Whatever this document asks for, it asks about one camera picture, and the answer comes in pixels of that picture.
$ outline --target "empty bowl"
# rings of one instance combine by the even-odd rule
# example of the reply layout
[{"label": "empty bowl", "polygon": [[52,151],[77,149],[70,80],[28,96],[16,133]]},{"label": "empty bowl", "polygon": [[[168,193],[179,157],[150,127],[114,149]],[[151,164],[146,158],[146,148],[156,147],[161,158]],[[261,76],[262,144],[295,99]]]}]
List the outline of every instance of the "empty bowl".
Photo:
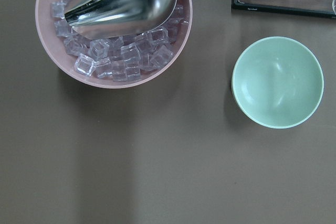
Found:
[{"label": "empty bowl", "polygon": [[250,45],[238,58],[232,92],[253,121],[284,129],[307,120],[323,95],[322,69],[303,44],[269,37]]},{"label": "empty bowl", "polygon": [[42,45],[52,61],[65,73],[75,78],[78,81],[86,83],[91,86],[109,89],[127,88],[137,86],[142,83],[154,79],[162,74],[180,55],[188,39],[191,25],[192,25],[192,1],[191,0],[177,0],[178,4],[184,6],[184,24],[180,25],[177,40],[173,44],[173,59],[162,69],[151,72],[142,73],[140,80],[116,82],[112,79],[98,79],[94,75],[86,77],[74,70],[74,63],[77,57],[70,56],[66,53],[63,39],[56,37],[54,21],[50,13],[50,5],[52,2],[59,0],[36,0],[35,6],[35,20],[39,38]]}]

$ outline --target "gray surface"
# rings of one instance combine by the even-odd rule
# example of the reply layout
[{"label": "gray surface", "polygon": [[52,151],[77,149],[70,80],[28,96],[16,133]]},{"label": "gray surface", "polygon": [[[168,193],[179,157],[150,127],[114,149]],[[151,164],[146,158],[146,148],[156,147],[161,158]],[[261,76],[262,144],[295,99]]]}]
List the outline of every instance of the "gray surface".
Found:
[{"label": "gray surface", "polygon": [[[0,0],[0,223],[336,223],[335,20],[193,0],[178,60],[135,88],[71,79],[45,53],[35,0]],[[239,54],[268,36],[324,71],[304,124],[272,130],[230,93]]]}]

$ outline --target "green bowl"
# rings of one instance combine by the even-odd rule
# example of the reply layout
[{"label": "green bowl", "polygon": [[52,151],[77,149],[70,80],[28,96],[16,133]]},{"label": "green bowl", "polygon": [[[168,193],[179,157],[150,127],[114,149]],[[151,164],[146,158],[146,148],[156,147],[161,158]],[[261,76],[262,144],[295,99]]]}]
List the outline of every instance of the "green bowl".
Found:
[{"label": "green bowl", "polygon": [[269,37],[250,45],[238,58],[232,92],[253,121],[284,129],[307,120],[323,95],[323,73],[314,54],[285,37]]}]

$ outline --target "silver scoop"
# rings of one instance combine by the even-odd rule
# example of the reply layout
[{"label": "silver scoop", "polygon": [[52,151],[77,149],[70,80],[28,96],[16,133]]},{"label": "silver scoop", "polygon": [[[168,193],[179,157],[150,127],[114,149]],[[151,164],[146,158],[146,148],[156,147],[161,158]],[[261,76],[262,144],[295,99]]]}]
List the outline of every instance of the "silver scoop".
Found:
[{"label": "silver scoop", "polygon": [[89,39],[139,34],[171,15],[176,0],[72,0],[65,19]]}]

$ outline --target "pink bowl rim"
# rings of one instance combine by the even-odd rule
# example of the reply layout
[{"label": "pink bowl rim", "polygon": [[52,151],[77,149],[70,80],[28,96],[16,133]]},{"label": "pink bowl rim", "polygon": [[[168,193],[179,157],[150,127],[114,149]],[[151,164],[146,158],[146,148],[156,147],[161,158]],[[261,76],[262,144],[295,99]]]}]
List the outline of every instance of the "pink bowl rim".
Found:
[{"label": "pink bowl rim", "polygon": [[40,41],[45,49],[45,51],[47,52],[48,56],[51,58],[51,60],[66,74],[68,74],[69,76],[73,77],[74,79],[88,84],[90,86],[94,86],[94,87],[98,87],[98,88],[105,88],[105,89],[122,89],[122,88],[130,88],[130,87],[134,87],[134,86],[138,86],[141,85],[143,83],[146,83],[150,80],[153,80],[155,77],[159,76],[160,74],[162,74],[166,69],[168,69],[173,63],[174,61],[178,58],[178,56],[181,54],[185,44],[187,43],[187,40],[189,38],[189,34],[191,31],[191,26],[192,26],[192,21],[193,21],[193,4],[192,4],[192,0],[188,0],[189,1],[189,6],[190,6],[190,17],[189,17],[189,25],[186,31],[186,35],[184,37],[184,40],[180,46],[180,48],[178,49],[178,51],[176,52],[174,58],[166,65],[164,66],[160,71],[158,71],[157,73],[143,79],[140,80],[138,82],[134,82],[134,83],[128,83],[128,84],[120,84],[120,85],[106,85],[106,84],[98,84],[98,83],[94,83],[92,81],[89,81],[89,78],[86,79],[80,79],[78,76],[74,75],[71,72],[68,72],[58,61],[56,61],[52,55],[52,53],[50,52],[48,46],[47,46],[47,42],[44,40],[44,38],[42,37],[41,34],[41,26],[39,23],[39,15],[38,15],[38,6],[39,6],[39,1],[40,0],[36,0],[35,3],[35,23],[36,23],[36,29],[38,32],[38,36],[40,38]]}]

